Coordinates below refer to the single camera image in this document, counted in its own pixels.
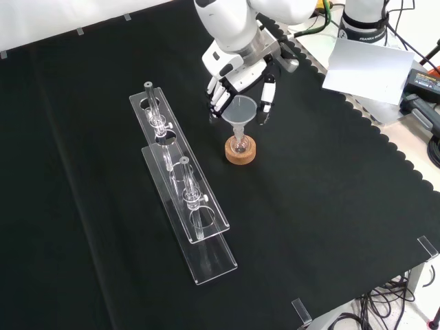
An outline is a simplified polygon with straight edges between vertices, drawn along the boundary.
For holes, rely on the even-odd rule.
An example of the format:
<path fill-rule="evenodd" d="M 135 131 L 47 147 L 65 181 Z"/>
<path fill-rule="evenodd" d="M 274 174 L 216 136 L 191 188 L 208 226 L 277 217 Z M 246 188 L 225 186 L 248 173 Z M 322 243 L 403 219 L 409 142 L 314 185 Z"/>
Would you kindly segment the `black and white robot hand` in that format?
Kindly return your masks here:
<path fill-rule="evenodd" d="M 261 99 L 257 104 L 257 122 L 266 124 L 274 106 L 276 81 L 270 69 L 275 58 L 281 53 L 279 44 L 269 48 L 254 64 L 246 64 L 239 54 L 229 54 L 220 50 L 216 42 L 202 56 L 203 64 L 212 78 L 206 87 L 210 118 L 220 118 L 233 98 L 244 94 L 257 83 L 263 82 Z"/>

